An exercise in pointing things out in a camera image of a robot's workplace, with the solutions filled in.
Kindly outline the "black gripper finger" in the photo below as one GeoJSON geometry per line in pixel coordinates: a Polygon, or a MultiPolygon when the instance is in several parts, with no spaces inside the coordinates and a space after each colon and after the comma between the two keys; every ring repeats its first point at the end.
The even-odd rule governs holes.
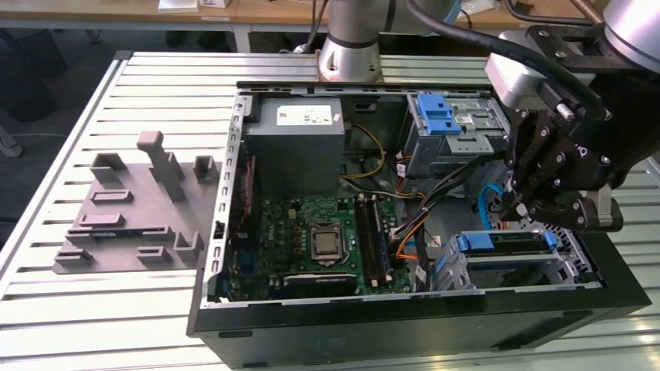
{"type": "Polygon", "coordinates": [[[508,215],[526,216],[528,210],[563,209],[571,193],[555,185],[567,154],[559,143],[558,128],[546,111],[520,111],[512,119],[508,139],[508,215]]]}
{"type": "Polygon", "coordinates": [[[588,191],[586,196],[574,195],[564,203],[538,200],[528,205],[532,220],[563,229],[588,232],[618,232],[624,219],[612,190],[588,191]]]}

